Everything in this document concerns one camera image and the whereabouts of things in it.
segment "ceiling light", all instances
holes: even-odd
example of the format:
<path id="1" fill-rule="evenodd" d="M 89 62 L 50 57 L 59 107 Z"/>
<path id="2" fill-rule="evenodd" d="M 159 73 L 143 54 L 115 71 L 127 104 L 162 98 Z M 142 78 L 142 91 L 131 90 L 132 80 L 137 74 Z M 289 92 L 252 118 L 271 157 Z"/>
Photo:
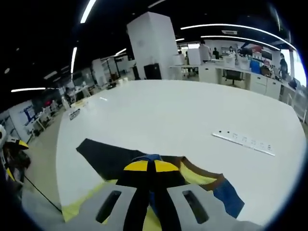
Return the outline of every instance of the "ceiling light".
<path id="1" fill-rule="evenodd" d="M 54 76 L 55 74 L 57 74 L 57 72 L 56 72 L 56 71 L 53 71 L 53 72 L 51 72 L 50 74 L 46 75 L 46 76 L 44 77 L 44 79 L 49 79 L 51 76 Z"/>
<path id="2" fill-rule="evenodd" d="M 260 41 L 257 41 L 257 40 L 253 40 L 253 39 L 249 39 L 249 38 L 242 38 L 242 37 L 236 37 L 236 36 L 226 36 L 226 35 L 206 35 L 206 36 L 201 36 L 202 38 L 233 38 L 233 39 L 242 39 L 242 40 L 247 40 L 247 41 L 252 41 L 252 42 L 256 42 L 256 43 L 261 43 L 263 45 L 266 45 L 268 47 L 272 47 L 273 49 L 276 49 L 278 51 L 280 51 L 279 48 L 277 47 L 274 47 L 272 45 L 269 45 L 267 43 L 264 43 L 264 42 L 260 42 Z"/>
<path id="3" fill-rule="evenodd" d="M 215 24 L 203 24 L 203 25 L 195 25 L 195 26 L 186 26 L 186 27 L 182 27 L 181 30 L 185 30 L 185 29 L 190 29 L 190 28 L 195 28 L 195 27 L 202 27 L 202 26 L 233 26 L 233 27 L 241 27 L 241 28 L 246 28 L 246 29 L 251 29 L 251 30 L 256 30 L 256 31 L 259 31 L 259 32 L 262 32 L 262 33 L 265 33 L 265 34 L 268 34 L 268 35 L 271 35 L 283 42 L 285 42 L 286 44 L 288 44 L 290 47 L 292 47 L 294 50 L 296 50 L 295 46 L 293 46 L 291 43 L 289 43 L 288 41 L 282 39 L 281 37 L 275 35 L 275 34 L 272 34 L 270 32 L 267 32 L 265 30 L 261 30 L 261 29 L 258 29 L 258 28 L 254 28 L 254 27 L 250 27 L 250 26 L 243 26 L 243 25 L 234 25 L 234 24 L 224 24 L 224 23 L 215 23 Z"/>
<path id="4" fill-rule="evenodd" d="M 72 55 L 72 63 L 71 63 L 71 74 L 74 72 L 74 63 L 75 63 L 76 52 L 77 52 L 77 47 L 74 47 L 73 55 Z"/>
<path id="5" fill-rule="evenodd" d="M 68 66 L 65 66 L 65 67 L 61 68 L 61 71 L 63 71 L 64 69 L 67 69 L 67 68 L 68 68 Z"/>
<path id="6" fill-rule="evenodd" d="M 149 5 L 148 8 L 150 9 L 150 8 L 156 6 L 157 4 L 160 4 L 161 2 L 164 2 L 164 1 L 166 1 L 166 0 L 159 0 L 159 1 L 155 2 L 155 3 L 153 3 L 152 5 Z"/>
<path id="7" fill-rule="evenodd" d="M 119 51 L 119 52 L 117 52 L 115 55 L 118 55 L 118 54 L 120 54 L 120 53 L 122 53 L 122 52 L 124 52 L 124 51 L 126 51 L 126 48 L 123 49 L 123 50 L 121 50 L 121 51 Z"/>
<path id="8" fill-rule="evenodd" d="M 45 90 L 46 88 L 21 88 L 21 89 L 13 89 L 11 92 L 18 92 L 18 91 L 26 91 L 26 90 Z"/>
<path id="9" fill-rule="evenodd" d="M 80 23 L 85 23 L 87 18 L 88 18 L 88 15 L 90 14 L 90 11 L 93 7 L 93 5 L 95 4 L 96 0 L 90 0 L 83 15 L 82 15 L 82 18 L 81 18 L 81 21 Z"/>
<path id="10" fill-rule="evenodd" d="M 59 79 L 61 79 L 61 77 L 56 78 L 53 82 L 58 81 Z"/>

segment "white plastic part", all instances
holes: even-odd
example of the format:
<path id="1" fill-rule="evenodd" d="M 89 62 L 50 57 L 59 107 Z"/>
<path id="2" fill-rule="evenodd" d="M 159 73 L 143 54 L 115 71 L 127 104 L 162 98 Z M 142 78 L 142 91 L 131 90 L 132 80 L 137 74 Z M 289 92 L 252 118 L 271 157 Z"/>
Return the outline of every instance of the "white plastic part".
<path id="1" fill-rule="evenodd" d="M 244 134 L 240 134 L 236 131 L 218 130 L 213 132 L 212 135 L 254 149 L 256 151 L 275 156 L 271 144 L 256 140 Z"/>

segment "black speaker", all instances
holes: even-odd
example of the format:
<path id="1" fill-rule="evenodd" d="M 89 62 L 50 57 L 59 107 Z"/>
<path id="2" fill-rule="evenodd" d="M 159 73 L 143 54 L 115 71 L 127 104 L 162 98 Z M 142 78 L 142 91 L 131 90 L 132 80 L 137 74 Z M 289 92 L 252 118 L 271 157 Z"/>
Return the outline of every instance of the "black speaker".
<path id="1" fill-rule="evenodd" d="M 150 64 L 144 66 L 144 72 L 147 79 L 162 79 L 159 64 Z"/>

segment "cable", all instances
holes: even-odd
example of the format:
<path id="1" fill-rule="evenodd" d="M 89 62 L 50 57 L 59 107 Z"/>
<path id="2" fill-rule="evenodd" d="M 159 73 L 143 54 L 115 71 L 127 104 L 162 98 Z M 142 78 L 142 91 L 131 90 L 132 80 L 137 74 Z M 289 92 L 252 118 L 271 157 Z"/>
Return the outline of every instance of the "cable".
<path id="1" fill-rule="evenodd" d="M 62 210 L 61 209 L 59 209 L 53 202 L 51 202 L 29 179 L 28 179 L 28 177 L 26 177 L 25 176 L 25 178 L 30 182 L 30 184 L 32 184 L 33 185 L 33 187 L 40 193 L 40 194 L 42 194 L 45 198 L 46 198 L 46 200 L 48 200 L 49 201 L 49 203 L 50 204 L 52 204 L 60 213 L 62 213 Z"/>

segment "white column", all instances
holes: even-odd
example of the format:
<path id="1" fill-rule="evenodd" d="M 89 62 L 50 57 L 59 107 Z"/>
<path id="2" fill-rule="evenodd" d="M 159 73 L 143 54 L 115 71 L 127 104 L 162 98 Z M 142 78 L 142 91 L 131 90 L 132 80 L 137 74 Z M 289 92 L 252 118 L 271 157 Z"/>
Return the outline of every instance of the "white column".
<path id="1" fill-rule="evenodd" d="M 292 78 L 294 78 L 294 76 L 295 76 L 295 71 L 294 71 L 294 54 L 293 54 L 293 50 L 290 50 L 290 65 L 291 65 L 291 67 L 290 67 L 290 76 L 292 77 Z"/>
<path id="2" fill-rule="evenodd" d="M 104 68 L 102 66 L 102 62 L 100 59 L 95 59 L 92 61 L 92 67 L 94 70 L 94 77 L 97 81 L 97 84 L 101 87 L 107 83 L 106 75 L 104 72 Z"/>
<path id="3" fill-rule="evenodd" d="M 159 63 L 162 79 L 176 79 L 178 68 L 169 68 L 172 56 L 178 54 L 170 18 L 147 12 L 127 28 L 140 78 L 145 79 L 144 66 Z"/>

